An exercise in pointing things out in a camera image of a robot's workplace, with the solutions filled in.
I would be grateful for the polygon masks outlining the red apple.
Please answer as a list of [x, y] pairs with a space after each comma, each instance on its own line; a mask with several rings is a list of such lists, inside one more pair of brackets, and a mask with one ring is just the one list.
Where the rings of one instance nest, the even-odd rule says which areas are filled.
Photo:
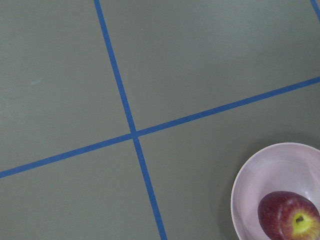
[[306, 197], [291, 191], [274, 191], [258, 205], [258, 220], [271, 240], [318, 240], [320, 213]]

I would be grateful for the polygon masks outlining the pink plate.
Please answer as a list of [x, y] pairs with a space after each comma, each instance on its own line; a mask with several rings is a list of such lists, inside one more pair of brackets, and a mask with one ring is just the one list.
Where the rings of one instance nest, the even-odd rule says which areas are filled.
[[320, 207], [320, 151], [302, 143], [267, 146], [239, 170], [231, 191], [230, 210], [240, 240], [266, 240], [258, 220], [261, 199], [274, 191], [289, 191]]

